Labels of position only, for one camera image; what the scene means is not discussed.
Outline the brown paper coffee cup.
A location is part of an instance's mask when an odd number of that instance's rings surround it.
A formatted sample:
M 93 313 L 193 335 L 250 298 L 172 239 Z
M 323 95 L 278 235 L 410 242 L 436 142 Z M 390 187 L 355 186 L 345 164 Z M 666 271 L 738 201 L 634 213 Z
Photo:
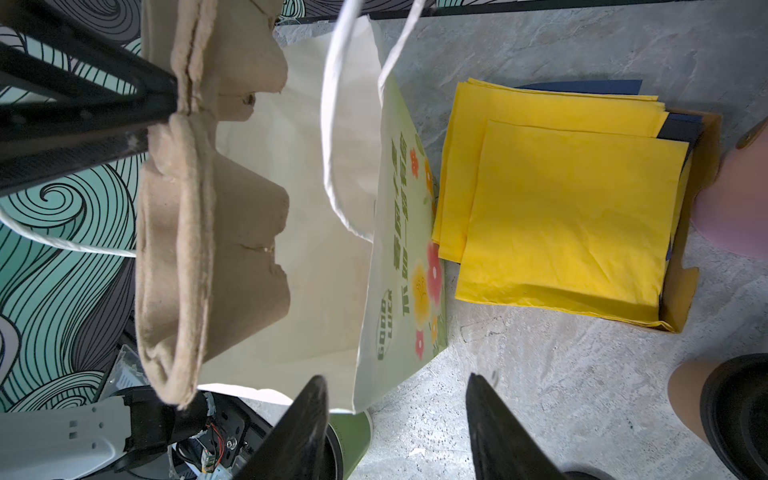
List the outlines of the brown paper coffee cup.
M 701 418 L 701 396 L 716 362 L 694 360 L 679 365 L 670 375 L 667 394 L 678 419 L 705 444 L 709 444 Z

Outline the green paper coffee cup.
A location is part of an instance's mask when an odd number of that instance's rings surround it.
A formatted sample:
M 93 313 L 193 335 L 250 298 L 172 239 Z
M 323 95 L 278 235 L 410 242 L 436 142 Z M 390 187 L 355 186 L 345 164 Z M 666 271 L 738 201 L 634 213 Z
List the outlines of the green paper coffee cup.
M 333 452 L 334 479 L 347 480 L 366 455 L 373 437 L 370 414 L 331 414 L 327 439 Z

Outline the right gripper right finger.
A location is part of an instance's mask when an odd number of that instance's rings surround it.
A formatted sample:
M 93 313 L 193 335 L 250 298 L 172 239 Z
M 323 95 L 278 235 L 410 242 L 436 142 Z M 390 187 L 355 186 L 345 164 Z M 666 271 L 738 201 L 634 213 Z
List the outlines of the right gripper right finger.
M 468 431 L 478 479 L 563 479 L 481 375 L 471 374 L 465 395 Z

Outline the single pulp cup carrier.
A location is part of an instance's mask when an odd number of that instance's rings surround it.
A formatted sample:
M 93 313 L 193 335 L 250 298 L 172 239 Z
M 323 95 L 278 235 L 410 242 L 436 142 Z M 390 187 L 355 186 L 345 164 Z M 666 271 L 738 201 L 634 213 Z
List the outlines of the single pulp cup carrier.
M 245 121 L 288 66 L 273 29 L 278 1 L 147 1 L 143 57 L 172 74 L 176 107 L 148 130 L 137 197 L 135 323 L 145 374 L 179 408 L 202 365 L 284 318 L 276 263 L 289 197 L 216 148 L 222 121 Z

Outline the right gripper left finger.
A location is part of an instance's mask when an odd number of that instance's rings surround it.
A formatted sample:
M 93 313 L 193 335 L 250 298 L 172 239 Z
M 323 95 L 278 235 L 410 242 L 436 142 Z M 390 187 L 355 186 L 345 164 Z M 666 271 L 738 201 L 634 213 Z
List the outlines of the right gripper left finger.
M 327 382 L 315 375 L 233 478 L 319 479 L 328 422 Z

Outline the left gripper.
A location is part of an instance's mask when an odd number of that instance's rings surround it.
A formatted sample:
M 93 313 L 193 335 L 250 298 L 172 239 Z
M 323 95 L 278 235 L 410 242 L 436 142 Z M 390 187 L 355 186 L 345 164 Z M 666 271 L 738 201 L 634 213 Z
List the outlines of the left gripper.
M 135 89 L 117 93 L 3 44 L 2 84 L 44 98 L 1 107 L 4 196 L 146 152 L 148 127 L 177 109 L 174 75 L 44 1 L 2 2 L 1 24 Z

